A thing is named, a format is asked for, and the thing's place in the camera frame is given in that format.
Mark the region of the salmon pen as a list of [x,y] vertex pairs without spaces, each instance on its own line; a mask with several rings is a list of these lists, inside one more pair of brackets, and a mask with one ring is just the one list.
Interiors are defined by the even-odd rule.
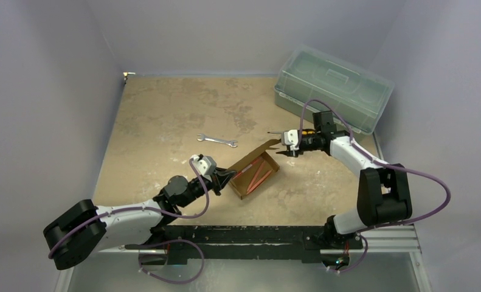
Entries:
[[265,167],[265,164],[266,164],[266,161],[265,161],[265,160],[262,160],[262,162],[261,162],[260,165],[258,166],[258,169],[257,169],[257,171],[255,172],[254,176],[252,177],[252,180],[251,180],[251,182],[250,182],[250,184],[249,184],[249,186],[248,186],[248,188],[247,188],[247,192],[246,192],[247,194],[250,194],[250,193],[253,191],[253,189],[254,189],[257,181],[258,181],[258,177],[260,176],[260,172],[261,172],[261,171],[263,170],[263,168]]
[[258,188],[270,175],[272,174],[272,170],[265,173],[252,187],[249,189],[250,192],[254,191]]

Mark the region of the red pen with white label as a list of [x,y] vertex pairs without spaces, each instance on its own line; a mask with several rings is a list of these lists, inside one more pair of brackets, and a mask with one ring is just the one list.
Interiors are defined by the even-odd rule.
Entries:
[[237,178],[239,176],[241,176],[243,173],[245,173],[246,171],[248,171],[253,165],[255,165],[259,160],[261,159],[261,157],[258,157],[256,159],[254,159],[250,164],[248,164],[245,168],[243,168],[241,171],[239,171],[235,176],[234,178]]

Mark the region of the brown cardboard box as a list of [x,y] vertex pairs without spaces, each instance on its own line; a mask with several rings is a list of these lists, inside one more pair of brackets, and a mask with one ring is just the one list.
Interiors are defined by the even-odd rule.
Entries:
[[[248,164],[250,164],[254,159],[261,157],[261,159],[253,165],[248,171],[243,173],[241,176],[237,178],[233,178],[229,181],[229,185],[239,197],[239,199],[243,200],[247,198],[248,195],[250,195],[252,192],[257,190],[260,186],[262,186],[264,183],[266,183],[268,180],[270,180],[272,177],[274,177],[278,171],[280,170],[279,164],[275,161],[275,159],[269,154],[269,150],[277,150],[277,147],[274,147],[275,145],[280,145],[280,140],[278,139],[270,139],[266,141],[264,144],[261,144],[251,152],[249,152],[247,155],[245,155],[243,158],[241,158],[239,161],[235,162],[232,166],[230,166],[228,169],[236,170],[237,173],[241,171],[243,168],[245,168]],[[258,177],[258,180],[268,171],[272,170],[272,174],[254,191],[252,191],[250,194],[247,194],[247,188],[252,180],[252,177],[254,176],[255,172],[258,169],[258,166],[262,162],[262,160],[266,161],[265,167],[263,170],[260,172],[260,176]]]

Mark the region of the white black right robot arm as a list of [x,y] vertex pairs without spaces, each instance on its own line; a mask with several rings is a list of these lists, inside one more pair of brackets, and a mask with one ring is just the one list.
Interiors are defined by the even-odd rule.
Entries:
[[343,163],[358,182],[356,207],[343,214],[330,216],[318,240],[339,247],[355,233],[367,227],[397,223],[412,215],[409,182],[405,172],[382,167],[373,155],[360,153],[361,146],[349,132],[338,130],[331,111],[313,114],[312,130],[288,130],[280,135],[286,147],[282,154],[298,157],[307,151],[322,151]]

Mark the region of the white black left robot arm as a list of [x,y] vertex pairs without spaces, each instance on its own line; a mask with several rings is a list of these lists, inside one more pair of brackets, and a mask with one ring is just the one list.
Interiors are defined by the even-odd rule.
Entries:
[[44,228],[48,258],[64,270],[104,249],[142,244],[158,248],[164,240],[159,228],[184,218],[180,209],[198,198],[204,197],[208,206],[209,193],[219,195],[236,174],[219,167],[190,181],[174,176],[155,197],[142,203],[111,207],[81,200]]

